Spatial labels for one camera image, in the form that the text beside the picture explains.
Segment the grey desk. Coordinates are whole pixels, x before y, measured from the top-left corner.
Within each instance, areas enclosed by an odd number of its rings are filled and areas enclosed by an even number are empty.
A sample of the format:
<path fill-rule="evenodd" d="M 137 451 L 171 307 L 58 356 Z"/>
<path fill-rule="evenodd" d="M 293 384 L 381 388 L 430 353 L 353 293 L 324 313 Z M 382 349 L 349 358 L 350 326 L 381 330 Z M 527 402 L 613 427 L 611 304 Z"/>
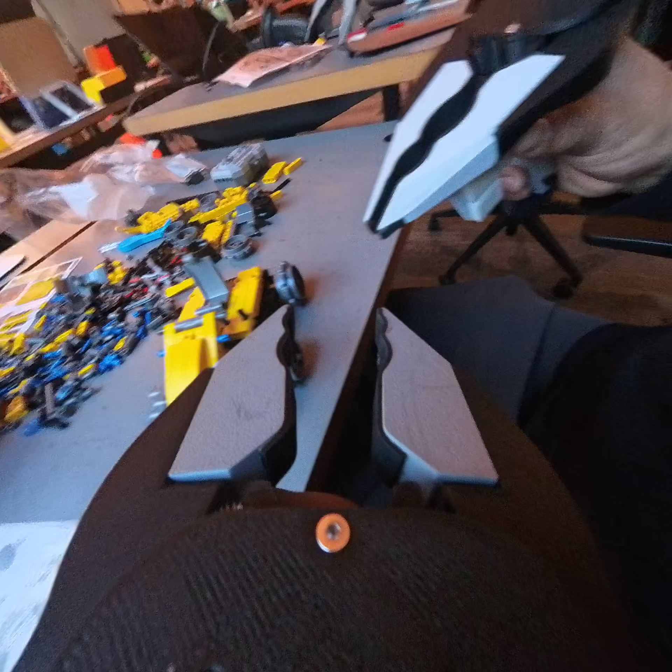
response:
<path fill-rule="evenodd" d="M 297 457 L 279 487 L 324 490 L 337 442 L 372 345 L 373 312 L 384 301 L 403 240 L 380 239 L 363 215 L 393 123 L 270 141 L 271 159 L 302 158 L 272 224 L 246 264 L 298 266 L 307 306 L 296 339 L 307 380 L 298 386 Z M 128 360 L 96 379 L 66 429 L 1 435 L 1 523 L 78 520 L 123 452 L 145 429 L 163 380 L 161 335 L 151 333 Z"/>

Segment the tablet device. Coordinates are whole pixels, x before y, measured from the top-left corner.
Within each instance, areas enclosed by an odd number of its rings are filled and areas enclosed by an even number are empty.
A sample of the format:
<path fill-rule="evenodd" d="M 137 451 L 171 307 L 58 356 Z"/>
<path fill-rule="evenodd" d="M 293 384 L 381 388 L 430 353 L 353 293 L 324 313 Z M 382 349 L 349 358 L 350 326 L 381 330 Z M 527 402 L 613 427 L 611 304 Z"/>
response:
<path fill-rule="evenodd" d="M 79 86 L 65 80 L 42 87 L 40 95 L 68 118 L 78 118 L 99 109 Z"/>

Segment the orange box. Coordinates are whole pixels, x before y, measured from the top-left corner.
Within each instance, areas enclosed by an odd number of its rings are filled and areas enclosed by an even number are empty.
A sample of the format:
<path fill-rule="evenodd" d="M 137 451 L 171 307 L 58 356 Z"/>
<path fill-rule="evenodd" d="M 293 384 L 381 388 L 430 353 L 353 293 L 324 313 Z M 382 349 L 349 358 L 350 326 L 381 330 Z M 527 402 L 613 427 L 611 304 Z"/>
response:
<path fill-rule="evenodd" d="M 85 46 L 82 51 L 87 69 L 92 77 L 112 71 L 117 67 L 107 44 L 91 44 Z"/>

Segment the printed paper sheet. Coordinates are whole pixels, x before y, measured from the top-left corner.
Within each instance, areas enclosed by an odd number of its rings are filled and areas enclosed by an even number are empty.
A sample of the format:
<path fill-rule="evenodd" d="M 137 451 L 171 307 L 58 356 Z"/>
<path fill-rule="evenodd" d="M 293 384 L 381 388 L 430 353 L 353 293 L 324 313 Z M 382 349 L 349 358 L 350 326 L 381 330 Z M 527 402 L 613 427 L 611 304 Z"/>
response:
<path fill-rule="evenodd" d="M 330 49 L 323 42 L 263 48 L 241 58 L 225 72 L 215 76 L 213 82 L 247 89 L 261 80 L 320 59 Z"/>

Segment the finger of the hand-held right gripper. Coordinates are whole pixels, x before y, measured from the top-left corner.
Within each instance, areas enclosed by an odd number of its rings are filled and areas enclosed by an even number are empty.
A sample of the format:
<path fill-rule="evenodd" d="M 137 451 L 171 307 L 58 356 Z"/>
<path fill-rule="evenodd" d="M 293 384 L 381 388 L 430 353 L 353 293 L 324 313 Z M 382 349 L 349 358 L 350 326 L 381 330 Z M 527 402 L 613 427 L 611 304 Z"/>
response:
<path fill-rule="evenodd" d="M 382 221 L 395 190 L 466 118 L 480 88 L 481 76 L 468 59 L 439 66 L 394 128 L 364 214 L 369 230 L 392 228 Z"/>
<path fill-rule="evenodd" d="M 387 231 L 374 231 L 389 236 L 421 214 L 455 195 L 460 189 L 493 169 L 500 161 L 499 146 L 492 123 L 502 116 L 489 86 L 483 85 L 466 118 L 432 147 L 426 160 L 404 178 L 395 190 L 384 213 Z"/>

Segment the white instruction booklet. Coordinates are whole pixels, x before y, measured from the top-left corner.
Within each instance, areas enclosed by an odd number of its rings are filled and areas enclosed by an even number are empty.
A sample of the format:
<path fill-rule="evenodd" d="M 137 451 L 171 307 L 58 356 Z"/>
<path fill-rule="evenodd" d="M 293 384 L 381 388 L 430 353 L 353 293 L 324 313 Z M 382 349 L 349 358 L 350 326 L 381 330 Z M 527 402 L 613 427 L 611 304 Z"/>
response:
<path fill-rule="evenodd" d="M 11 671 L 45 609 L 76 520 L 1 525 L 1 670 Z"/>

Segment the yellow box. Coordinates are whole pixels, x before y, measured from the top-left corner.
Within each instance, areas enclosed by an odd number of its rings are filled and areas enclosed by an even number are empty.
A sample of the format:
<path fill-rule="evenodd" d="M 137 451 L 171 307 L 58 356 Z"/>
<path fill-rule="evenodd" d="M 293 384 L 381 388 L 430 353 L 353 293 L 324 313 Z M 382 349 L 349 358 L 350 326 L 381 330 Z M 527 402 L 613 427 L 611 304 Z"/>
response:
<path fill-rule="evenodd" d="M 126 80 L 123 66 L 115 66 L 110 70 L 100 72 L 80 82 L 80 88 L 85 96 L 96 105 L 104 103 L 102 92 Z"/>

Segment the grey brick motor box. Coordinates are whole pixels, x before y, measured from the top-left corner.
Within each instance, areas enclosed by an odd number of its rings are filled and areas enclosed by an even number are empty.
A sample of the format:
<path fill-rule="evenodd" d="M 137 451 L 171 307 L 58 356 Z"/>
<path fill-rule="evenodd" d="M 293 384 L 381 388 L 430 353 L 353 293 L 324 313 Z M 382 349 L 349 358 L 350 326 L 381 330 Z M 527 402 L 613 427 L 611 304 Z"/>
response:
<path fill-rule="evenodd" d="M 240 145 L 234 148 L 210 171 L 215 183 L 224 188 L 246 188 L 262 177 L 270 168 L 270 160 L 261 143 Z"/>

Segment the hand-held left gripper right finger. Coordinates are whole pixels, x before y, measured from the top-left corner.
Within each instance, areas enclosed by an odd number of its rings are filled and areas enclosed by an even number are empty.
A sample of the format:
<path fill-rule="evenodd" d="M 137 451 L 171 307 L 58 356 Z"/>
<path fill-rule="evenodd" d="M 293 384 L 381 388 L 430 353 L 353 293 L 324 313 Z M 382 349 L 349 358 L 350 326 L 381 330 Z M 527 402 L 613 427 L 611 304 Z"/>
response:
<path fill-rule="evenodd" d="M 376 313 L 372 457 L 390 485 L 496 486 L 451 364 L 388 309 Z"/>

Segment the pile of small brick pieces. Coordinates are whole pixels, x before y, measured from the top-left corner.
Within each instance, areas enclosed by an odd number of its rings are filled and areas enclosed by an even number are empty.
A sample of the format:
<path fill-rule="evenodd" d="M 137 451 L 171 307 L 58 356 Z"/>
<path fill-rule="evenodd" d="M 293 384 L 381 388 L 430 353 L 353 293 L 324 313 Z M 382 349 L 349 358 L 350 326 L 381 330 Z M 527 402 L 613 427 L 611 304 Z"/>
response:
<path fill-rule="evenodd" d="M 66 429 L 97 389 L 151 332 L 177 317 L 164 289 L 184 279 L 178 258 L 105 258 L 55 282 L 30 310 L 1 316 L 1 432 Z"/>

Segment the black office chair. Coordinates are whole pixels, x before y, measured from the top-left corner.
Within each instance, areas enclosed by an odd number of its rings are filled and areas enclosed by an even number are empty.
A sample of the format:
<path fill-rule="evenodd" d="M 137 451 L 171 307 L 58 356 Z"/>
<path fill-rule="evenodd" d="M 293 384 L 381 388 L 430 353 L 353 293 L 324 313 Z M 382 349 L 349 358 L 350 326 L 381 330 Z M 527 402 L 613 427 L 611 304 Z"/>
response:
<path fill-rule="evenodd" d="M 585 211 L 580 206 L 555 200 L 555 182 L 556 180 L 552 178 L 549 190 L 540 195 L 529 196 L 519 201 L 505 200 L 498 205 L 495 208 L 494 219 L 457 257 L 456 261 L 439 276 L 439 284 L 442 286 L 455 284 L 458 271 L 500 232 L 513 236 L 518 229 L 524 229 L 566 274 L 566 277 L 558 281 L 553 288 L 553 295 L 559 299 L 571 298 L 581 285 L 583 275 L 552 234 L 543 216 L 583 216 Z"/>

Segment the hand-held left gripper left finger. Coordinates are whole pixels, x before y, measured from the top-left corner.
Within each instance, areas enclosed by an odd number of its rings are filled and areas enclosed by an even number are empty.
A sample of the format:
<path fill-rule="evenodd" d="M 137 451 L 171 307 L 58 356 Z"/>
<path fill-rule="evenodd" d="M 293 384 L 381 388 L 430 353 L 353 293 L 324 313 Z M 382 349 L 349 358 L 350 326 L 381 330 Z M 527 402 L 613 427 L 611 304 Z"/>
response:
<path fill-rule="evenodd" d="M 294 309 L 284 305 L 214 366 L 169 479 L 279 483 L 296 458 L 303 374 Z"/>

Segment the wooden side table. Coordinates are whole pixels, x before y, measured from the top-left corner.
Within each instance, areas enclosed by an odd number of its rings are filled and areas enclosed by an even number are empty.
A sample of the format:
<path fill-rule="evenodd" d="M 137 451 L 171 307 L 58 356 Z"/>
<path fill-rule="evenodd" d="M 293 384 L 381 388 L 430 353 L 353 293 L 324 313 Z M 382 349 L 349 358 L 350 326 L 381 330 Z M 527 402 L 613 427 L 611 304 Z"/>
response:
<path fill-rule="evenodd" d="M 82 130 L 97 127 L 98 124 L 104 122 L 110 116 L 127 116 L 133 104 L 147 96 L 154 95 L 156 92 L 163 93 L 173 84 L 175 84 L 175 80 L 164 75 L 141 85 L 139 89 L 134 90 L 127 96 L 95 108 L 70 123 L 62 124 L 50 130 L 44 130 L 34 125 L 28 130 L 14 134 L 13 138 L 9 140 L 9 147 L 1 150 L 1 168 L 18 165 L 44 149 L 58 144 L 63 139 L 70 138 Z"/>

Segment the person's grey trouser leg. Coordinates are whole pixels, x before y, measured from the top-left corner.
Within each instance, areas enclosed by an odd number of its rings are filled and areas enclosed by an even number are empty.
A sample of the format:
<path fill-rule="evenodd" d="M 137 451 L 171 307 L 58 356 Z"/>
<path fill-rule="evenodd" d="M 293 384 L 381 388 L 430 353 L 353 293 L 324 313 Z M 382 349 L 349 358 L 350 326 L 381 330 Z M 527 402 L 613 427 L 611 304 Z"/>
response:
<path fill-rule="evenodd" d="M 520 426 L 576 342 L 608 324 L 542 298 L 513 276 L 394 290 L 386 307 Z"/>

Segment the person's right hand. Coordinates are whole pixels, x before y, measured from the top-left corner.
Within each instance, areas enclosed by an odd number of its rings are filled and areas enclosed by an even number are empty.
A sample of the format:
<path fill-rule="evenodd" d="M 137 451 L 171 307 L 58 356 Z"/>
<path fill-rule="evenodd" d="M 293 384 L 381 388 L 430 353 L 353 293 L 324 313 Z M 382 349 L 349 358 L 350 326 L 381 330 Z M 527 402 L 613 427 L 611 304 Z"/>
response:
<path fill-rule="evenodd" d="M 671 170 L 671 69 L 622 38 L 600 84 L 539 119 L 511 156 L 552 163 L 558 189 L 577 197 L 645 192 Z"/>

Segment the red brick piece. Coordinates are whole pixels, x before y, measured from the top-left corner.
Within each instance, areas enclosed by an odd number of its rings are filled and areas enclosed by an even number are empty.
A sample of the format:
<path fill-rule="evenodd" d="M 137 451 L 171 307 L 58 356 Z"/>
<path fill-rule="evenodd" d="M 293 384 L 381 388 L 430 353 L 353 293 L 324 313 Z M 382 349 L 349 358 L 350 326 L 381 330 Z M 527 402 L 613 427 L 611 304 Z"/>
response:
<path fill-rule="evenodd" d="M 152 158 L 162 158 L 163 152 L 160 149 L 161 142 L 159 140 L 148 140 L 140 136 L 131 134 L 130 132 L 123 133 L 118 139 L 117 142 L 126 145 L 126 146 L 138 146 L 151 149 Z"/>

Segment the clear plastic bag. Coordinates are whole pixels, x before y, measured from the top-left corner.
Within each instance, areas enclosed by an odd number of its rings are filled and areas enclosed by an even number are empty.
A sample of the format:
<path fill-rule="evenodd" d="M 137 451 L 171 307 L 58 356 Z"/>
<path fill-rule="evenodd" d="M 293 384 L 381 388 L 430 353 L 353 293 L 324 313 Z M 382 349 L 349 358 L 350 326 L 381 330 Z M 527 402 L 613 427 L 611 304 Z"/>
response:
<path fill-rule="evenodd" d="M 158 156 L 159 145 L 116 142 L 63 169 L 2 169 L 1 233 L 20 240 L 57 219 L 119 221 L 163 185 L 209 178 L 201 161 L 185 153 Z"/>

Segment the yellow toy brick vehicle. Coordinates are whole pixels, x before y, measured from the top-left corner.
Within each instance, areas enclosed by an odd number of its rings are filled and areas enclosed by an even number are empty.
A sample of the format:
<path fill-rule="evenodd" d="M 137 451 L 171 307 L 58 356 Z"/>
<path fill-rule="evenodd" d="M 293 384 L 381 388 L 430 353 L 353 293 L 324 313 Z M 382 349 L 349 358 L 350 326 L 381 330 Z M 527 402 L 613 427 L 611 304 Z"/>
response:
<path fill-rule="evenodd" d="M 272 273 L 255 266 L 228 280 L 209 259 L 192 259 L 188 271 L 194 289 L 177 318 L 163 328 L 163 408 L 277 309 L 307 301 L 305 280 L 287 261 Z"/>

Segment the tan-edged table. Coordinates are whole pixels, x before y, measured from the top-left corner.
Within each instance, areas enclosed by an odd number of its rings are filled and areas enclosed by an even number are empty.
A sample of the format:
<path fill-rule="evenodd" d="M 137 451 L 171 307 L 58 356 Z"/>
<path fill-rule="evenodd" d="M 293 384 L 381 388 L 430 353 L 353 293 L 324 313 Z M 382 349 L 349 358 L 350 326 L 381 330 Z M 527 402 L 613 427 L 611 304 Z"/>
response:
<path fill-rule="evenodd" d="M 124 120 L 139 137 L 187 134 L 207 147 L 272 140 L 312 132 L 364 100 L 382 93 L 385 121 L 398 118 L 400 87 L 419 79 L 453 29 L 386 52 L 349 56 L 331 50 L 249 88 L 224 83 L 183 87 Z"/>

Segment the light blue brick blade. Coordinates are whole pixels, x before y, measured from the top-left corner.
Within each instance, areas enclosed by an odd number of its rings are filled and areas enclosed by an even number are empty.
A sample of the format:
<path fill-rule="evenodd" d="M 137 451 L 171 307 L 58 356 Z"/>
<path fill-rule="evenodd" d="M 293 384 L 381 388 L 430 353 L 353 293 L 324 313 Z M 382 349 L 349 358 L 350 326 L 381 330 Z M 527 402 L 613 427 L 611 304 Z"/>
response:
<path fill-rule="evenodd" d="M 164 231 L 165 231 L 164 228 L 161 228 L 152 232 L 134 234 L 120 241 L 116 248 L 119 252 L 128 255 L 131 252 L 137 250 L 138 248 L 162 240 L 164 236 Z"/>

